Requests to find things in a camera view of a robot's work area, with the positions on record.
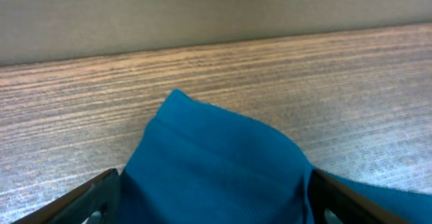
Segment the blue polo shirt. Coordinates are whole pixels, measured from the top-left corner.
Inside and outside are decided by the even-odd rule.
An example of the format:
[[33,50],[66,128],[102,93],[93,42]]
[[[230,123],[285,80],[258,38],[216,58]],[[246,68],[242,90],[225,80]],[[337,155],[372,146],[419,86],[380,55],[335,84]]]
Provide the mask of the blue polo shirt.
[[314,223],[287,136],[173,90],[121,174],[120,223]]

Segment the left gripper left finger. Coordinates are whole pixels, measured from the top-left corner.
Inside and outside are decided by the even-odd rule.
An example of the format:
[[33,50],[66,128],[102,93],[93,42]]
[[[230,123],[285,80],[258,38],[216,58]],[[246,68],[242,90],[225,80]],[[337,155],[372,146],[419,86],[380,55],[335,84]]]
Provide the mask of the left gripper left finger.
[[13,224],[116,223],[120,186],[117,169],[108,169]]

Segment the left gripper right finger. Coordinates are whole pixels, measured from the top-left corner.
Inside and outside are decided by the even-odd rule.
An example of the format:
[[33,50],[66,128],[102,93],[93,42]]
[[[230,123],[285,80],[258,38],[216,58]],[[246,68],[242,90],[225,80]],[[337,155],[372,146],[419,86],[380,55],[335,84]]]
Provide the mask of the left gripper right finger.
[[405,219],[371,202],[322,170],[314,170],[311,173],[308,200],[315,223],[408,223]]

